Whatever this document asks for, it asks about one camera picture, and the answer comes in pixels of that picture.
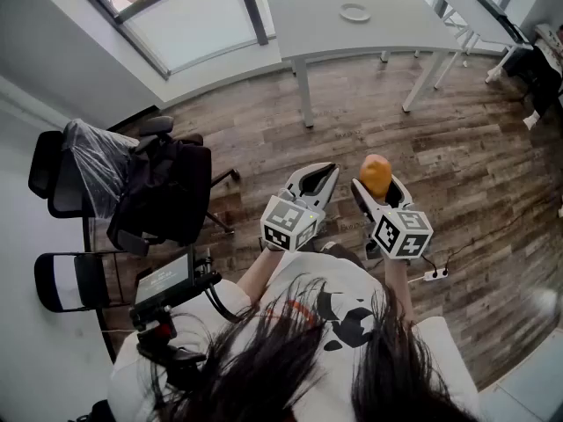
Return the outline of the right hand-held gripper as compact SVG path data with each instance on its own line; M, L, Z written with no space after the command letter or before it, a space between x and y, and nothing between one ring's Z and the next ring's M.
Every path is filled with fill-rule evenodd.
M350 183L361 212L373 222L369 240L390 259L420 258L434 234L427 215L413 204L403 183L391 175L385 201L376 199L357 178Z

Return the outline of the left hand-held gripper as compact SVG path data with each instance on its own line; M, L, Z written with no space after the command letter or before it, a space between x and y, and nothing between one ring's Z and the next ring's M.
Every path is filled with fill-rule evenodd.
M325 219L325 206L340 175L334 163L315 163L295 171L260 218L262 240L268 247L295 252L318 233ZM307 195L311 205L296 195Z

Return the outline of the brown potato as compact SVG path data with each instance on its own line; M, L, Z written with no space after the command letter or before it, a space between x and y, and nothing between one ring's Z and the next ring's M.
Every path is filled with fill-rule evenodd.
M367 155L359 179L375 199L383 200L392 182L390 162L378 154Z

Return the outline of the white plate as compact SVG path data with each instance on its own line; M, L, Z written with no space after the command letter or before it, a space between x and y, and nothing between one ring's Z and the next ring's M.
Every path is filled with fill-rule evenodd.
M371 19L369 10L362 4L347 3L340 7L339 14L352 23L365 23Z

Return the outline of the person's right forearm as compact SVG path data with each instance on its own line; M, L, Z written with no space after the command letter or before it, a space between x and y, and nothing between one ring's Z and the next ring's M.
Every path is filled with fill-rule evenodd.
M392 290L402 308L405 323L414 320L413 303L407 277L408 264L405 260L384 257L384 277L386 286Z

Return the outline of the person's left forearm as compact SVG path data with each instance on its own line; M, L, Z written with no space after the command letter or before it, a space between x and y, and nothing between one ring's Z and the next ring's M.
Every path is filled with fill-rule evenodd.
M267 284L285 251L266 248L238 280L237 286L248 296L251 304L257 303L267 289Z

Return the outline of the person's black trousers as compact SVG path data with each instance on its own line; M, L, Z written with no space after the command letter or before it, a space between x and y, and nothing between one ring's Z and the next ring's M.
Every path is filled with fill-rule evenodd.
M359 257L354 252L345 248L339 243L330 241L320 249L319 253L330 255L339 259L345 259L349 262L354 263L356 266L360 267L364 272L366 272L366 268Z

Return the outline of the person's white printed shirt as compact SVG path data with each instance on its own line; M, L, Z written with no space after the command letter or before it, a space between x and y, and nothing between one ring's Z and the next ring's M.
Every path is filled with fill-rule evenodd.
M127 336L108 387L115 422L479 422L479 394L440 316L405 323L384 280L345 259L285 253L260 300L237 282L179 305L176 346L203 353L189 391Z

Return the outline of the black jacket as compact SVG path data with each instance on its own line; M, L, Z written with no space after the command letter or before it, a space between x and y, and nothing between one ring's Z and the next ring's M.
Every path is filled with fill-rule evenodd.
M107 229L117 249L148 252L145 234L159 243L196 241L211 189L211 150L202 145L150 136L130 150L125 185Z

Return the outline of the small black monitor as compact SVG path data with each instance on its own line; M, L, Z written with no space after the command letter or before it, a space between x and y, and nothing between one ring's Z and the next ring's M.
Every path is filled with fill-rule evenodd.
M141 278L136 287L135 305L159 296L177 284L190 283L194 274L189 271L189 262L186 254Z

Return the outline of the black framed window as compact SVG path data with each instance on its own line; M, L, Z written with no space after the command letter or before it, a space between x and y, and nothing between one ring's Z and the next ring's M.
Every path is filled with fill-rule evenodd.
M274 39L262 0L87 0L164 79Z

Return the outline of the clear plastic wrap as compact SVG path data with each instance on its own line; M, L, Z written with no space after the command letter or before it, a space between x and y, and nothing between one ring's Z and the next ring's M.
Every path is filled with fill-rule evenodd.
M126 182L130 153L139 141L91 126L80 119L63 131L62 150L74 157L98 219L111 219Z

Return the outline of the long black box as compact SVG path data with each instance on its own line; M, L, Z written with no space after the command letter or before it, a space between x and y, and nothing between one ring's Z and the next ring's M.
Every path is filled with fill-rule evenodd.
M485 8L493 18L503 27L507 34L517 44L528 44L529 41L523 35L522 31L517 25L514 25L509 19L507 14L501 9L493 0L476 0Z

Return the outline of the light grey table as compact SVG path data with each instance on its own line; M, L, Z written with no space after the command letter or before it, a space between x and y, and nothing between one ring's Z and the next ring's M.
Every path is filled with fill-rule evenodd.
M534 354L479 398L489 422L550 422L563 404L563 358Z

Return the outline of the black folding chair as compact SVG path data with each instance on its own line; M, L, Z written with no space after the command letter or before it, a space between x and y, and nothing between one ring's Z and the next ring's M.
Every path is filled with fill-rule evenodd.
M48 252L36 258L33 274L42 306L56 314L127 307L122 288L110 298L103 257L117 251Z

